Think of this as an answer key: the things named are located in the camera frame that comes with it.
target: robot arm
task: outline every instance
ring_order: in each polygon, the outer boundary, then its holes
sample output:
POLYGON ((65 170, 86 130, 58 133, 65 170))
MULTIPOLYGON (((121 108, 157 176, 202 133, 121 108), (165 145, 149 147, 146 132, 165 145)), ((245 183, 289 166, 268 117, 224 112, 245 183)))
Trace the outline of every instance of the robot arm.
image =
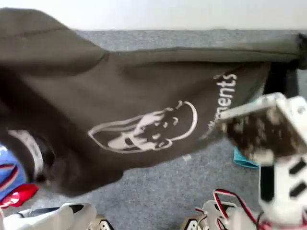
POLYGON ((276 226, 301 226, 307 209, 307 102, 281 93, 221 113, 217 128, 260 165, 259 203, 276 226))

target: cartoon face graphic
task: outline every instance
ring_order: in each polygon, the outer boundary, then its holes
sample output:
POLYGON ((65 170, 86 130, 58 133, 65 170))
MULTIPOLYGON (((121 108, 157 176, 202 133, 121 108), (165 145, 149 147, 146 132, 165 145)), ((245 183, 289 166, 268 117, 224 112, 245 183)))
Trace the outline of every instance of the cartoon face graphic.
POLYGON ((174 108, 97 125, 88 131, 88 135, 101 148, 117 153, 157 151, 190 136, 196 124, 195 107, 190 102, 179 101, 174 108))

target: printed logo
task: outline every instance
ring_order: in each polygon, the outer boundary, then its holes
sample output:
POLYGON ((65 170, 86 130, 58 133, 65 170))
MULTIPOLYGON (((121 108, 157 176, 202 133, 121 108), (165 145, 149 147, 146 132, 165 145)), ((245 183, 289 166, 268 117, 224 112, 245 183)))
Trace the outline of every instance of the printed logo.
POLYGON ((174 108, 97 125, 88 131, 88 135, 101 148, 117 153, 158 151, 190 136, 197 119, 194 105, 179 101, 174 108))
POLYGON ((208 131, 204 135, 202 135, 201 139, 205 139, 212 132, 215 126, 216 119, 219 118, 221 112, 227 110, 230 107, 233 94, 235 93, 237 76, 235 74, 214 76, 215 80, 221 78, 222 81, 216 83, 216 85, 219 86, 220 89, 219 98, 217 100, 218 107, 216 108, 214 120, 211 120, 208 123, 208 131))

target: hoodie sleeve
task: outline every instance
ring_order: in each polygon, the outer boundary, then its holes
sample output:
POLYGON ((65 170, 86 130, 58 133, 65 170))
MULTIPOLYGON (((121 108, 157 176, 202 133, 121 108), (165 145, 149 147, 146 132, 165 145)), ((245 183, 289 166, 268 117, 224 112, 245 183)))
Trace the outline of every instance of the hoodie sleeve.
POLYGON ((0 66, 32 76, 70 76, 93 68, 106 51, 36 10, 0 10, 0 66))

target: white graphic print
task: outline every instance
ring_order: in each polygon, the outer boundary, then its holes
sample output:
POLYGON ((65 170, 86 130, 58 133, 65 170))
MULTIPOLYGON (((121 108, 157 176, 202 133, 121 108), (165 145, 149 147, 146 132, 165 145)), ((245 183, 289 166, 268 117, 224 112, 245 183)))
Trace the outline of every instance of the white graphic print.
POLYGON ((140 115, 131 119, 97 125, 88 131, 88 135, 101 148, 117 153, 138 153, 149 150, 158 151, 167 149, 173 145, 174 141, 184 139, 191 135, 196 127, 197 119, 197 111, 194 105, 187 101, 179 101, 178 105, 174 108, 167 107, 164 110, 140 115), (185 121, 180 121, 180 118, 174 115, 168 117, 168 120, 165 119, 166 114, 176 114, 172 112, 179 112, 181 109, 185 112, 188 111, 190 116, 185 121), (180 122, 189 123, 188 125, 184 124, 186 127, 184 131, 172 135, 171 138, 163 137, 164 135, 161 131, 172 130, 180 122), (160 131, 150 134, 150 137, 144 137, 146 131, 152 126, 155 126, 157 130, 160 128, 160 131), (101 140, 105 139, 105 137, 99 139, 99 135, 106 132, 116 136, 102 143, 101 140))

